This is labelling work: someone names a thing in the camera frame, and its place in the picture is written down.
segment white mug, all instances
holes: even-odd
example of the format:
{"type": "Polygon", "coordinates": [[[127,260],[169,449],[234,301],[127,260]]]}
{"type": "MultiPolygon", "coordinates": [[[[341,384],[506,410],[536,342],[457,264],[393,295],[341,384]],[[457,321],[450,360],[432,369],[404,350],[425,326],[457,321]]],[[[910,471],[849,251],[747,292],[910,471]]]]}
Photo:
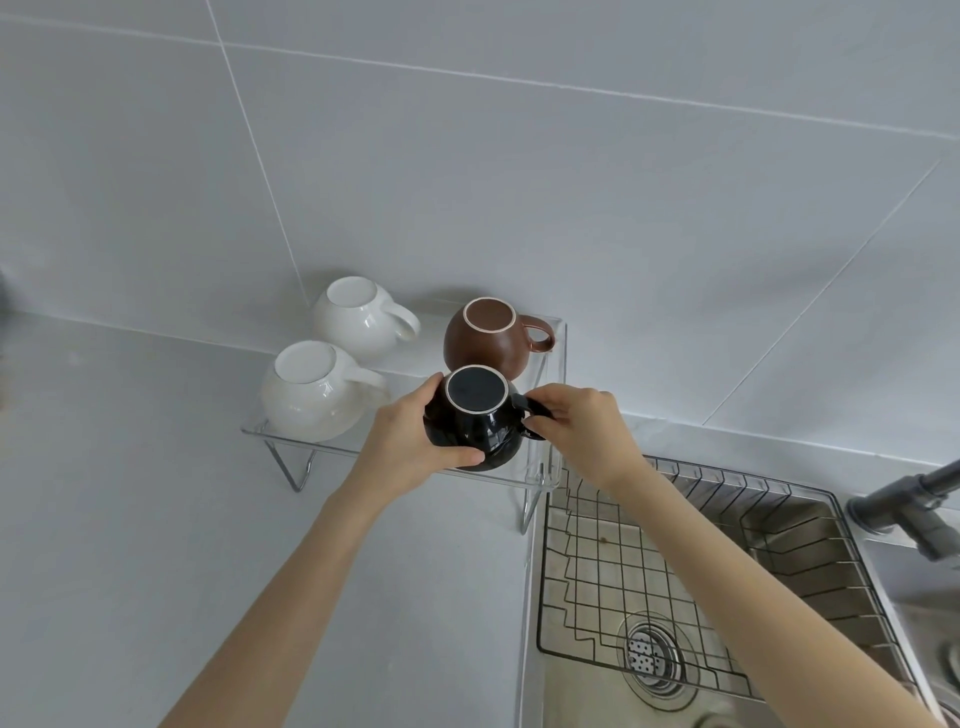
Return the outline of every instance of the white mug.
{"type": "Polygon", "coordinates": [[[383,376],[361,369],[340,347],[299,341],[267,370],[260,400],[278,434],[319,443],[342,435],[368,409],[389,403],[390,390],[383,376]]]}
{"type": "Polygon", "coordinates": [[[313,335],[336,344],[361,364],[379,359],[397,339],[413,341],[420,319],[383,286],[360,276],[334,280],[313,306],[313,335]]]}

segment faucet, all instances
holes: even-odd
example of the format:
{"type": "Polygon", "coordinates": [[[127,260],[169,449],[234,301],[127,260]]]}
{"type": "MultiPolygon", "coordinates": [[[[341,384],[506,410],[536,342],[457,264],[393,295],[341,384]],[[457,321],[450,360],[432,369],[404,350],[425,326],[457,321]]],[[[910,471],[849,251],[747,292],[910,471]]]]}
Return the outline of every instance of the faucet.
{"type": "Polygon", "coordinates": [[[847,514],[871,533],[889,533],[898,525],[928,560],[951,559],[960,568],[960,533],[936,512],[956,490],[960,490],[960,460],[932,473],[907,475],[868,496],[851,498],[847,514]]]}

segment mug rack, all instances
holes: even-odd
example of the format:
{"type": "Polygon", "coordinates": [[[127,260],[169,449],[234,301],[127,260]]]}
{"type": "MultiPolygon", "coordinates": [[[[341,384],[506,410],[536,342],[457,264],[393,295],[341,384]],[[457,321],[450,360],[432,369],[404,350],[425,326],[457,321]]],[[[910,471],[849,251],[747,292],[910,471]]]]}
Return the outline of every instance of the mug rack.
{"type": "MultiPolygon", "coordinates": [[[[391,352],[369,366],[370,369],[386,377],[393,400],[412,392],[430,375],[446,371],[443,355],[444,332],[450,317],[457,312],[460,304],[421,301],[409,307],[420,318],[420,336],[413,342],[398,342],[391,352]]],[[[531,353],[527,368],[523,374],[514,379],[514,385],[519,392],[527,392],[548,382],[566,382],[566,323],[549,316],[540,316],[540,318],[553,327],[557,343],[550,352],[531,353]]],[[[307,480],[314,470],[318,452],[334,452],[355,457],[367,439],[372,422],[373,413],[369,412],[343,435],[322,443],[309,443],[277,433],[271,427],[270,420],[258,402],[240,429],[245,434],[263,441],[290,487],[294,492],[299,493],[306,487],[307,480]],[[302,471],[298,474],[295,474],[296,469],[292,470],[287,460],[281,455],[281,450],[292,452],[295,449],[309,450],[302,471]]],[[[544,492],[552,491],[560,484],[563,467],[560,453],[550,443],[524,438],[520,451],[509,463],[500,468],[485,473],[467,473],[459,470],[445,472],[458,477],[525,489],[520,531],[526,533],[540,496],[544,492]]]]}

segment mug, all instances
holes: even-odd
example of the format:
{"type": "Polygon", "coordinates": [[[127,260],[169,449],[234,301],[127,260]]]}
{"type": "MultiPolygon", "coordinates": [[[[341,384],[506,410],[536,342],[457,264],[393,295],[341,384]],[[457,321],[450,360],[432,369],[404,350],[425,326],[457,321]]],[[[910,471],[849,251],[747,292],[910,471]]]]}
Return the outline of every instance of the mug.
{"type": "Polygon", "coordinates": [[[516,379],[530,360],[530,352],[549,352],[556,343],[553,328],[534,316],[518,315],[500,299],[473,299],[450,319],[444,335],[444,361],[451,371],[467,364],[493,367],[507,379],[516,379]],[[534,341],[527,328],[546,334],[534,341]]]}
{"type": "Polygon", "coordinates": [[[342,435],[368,409],[388,404],[390,390],[383,376],[361,369],[340,347],[300,341],[267,370],[260,400],[277,433],[319,443],[342,435]]]}
{"type": "Polygon", "coordinates": [[[423,426],[434,445],[484,451],[482,463],[459,469],[482,472],[507,463],[524,437],[543,439],[523,423],[530,414],[553,418],[549,409],[521,395],[493,367],[468,364],[444,377],[423,408],[423,426]]]}
{"type": "Polygon", "coordinates": [[[413,341],[419,333],[420,319],[360,276],[334,280],[313,306],[313,335],[361,364],[382,357],[397,339],[413,341]]]}

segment mug handle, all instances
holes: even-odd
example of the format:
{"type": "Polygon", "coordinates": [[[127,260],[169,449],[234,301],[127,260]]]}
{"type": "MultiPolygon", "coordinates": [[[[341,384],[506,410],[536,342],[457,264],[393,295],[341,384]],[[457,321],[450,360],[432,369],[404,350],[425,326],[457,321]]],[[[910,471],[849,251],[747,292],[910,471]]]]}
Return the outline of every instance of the mug handle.
{"type": "MultiPolygon", "coordinates": [[[[510,401],[513,403],[514,407],[517,409],[522,409],[525,412],[529,412],[532,415],[540,415],[541,417],[549,417],[551,420],[556,420],[545,404],[540,404],[536,400],[531,400],[525,395],[515,394],[511,395],[510,401]]],[[[542,435],[538,435],[532,429],[529,429],[527,425],[522,425],[523,429],[520,431],[520,434],[524,437],[529,437],[531,440],[546,440],[542,435]]]]}
{"type": "Polygon", "coordinates": [[[396,330],[396,335],[404,341],[413,341],[420,334],[420,319],[409,308],[388,301],[383,304],[383,312],[399,320],[400,326],[396,330]]]}
{"type": "Polygon", "coordinates": [[[352,367],[344,374],[346,381],[355,381],[358,384],[366,384],[371,389],[371,406],[382,407],[390,404],[390,387],[387,386],[387,380],[383,375],[372,372],[369,369],[352,367]]]}
{"type": "Polygon", "coordinates": [[[553,327],[543,319],[538,319],[536,316],[525,316],[523,314],[520,315],[520,322],[525,328],[535,328],[537,331],[542,331],[546,334],[546,338],[543,339],[543,341],[534,341],[530,338],[530,334],[527,334],[527,343],[530,345],[531,352],[545,353],[553,349],[557,343],[557,337],[553,333],[553,327]]]}

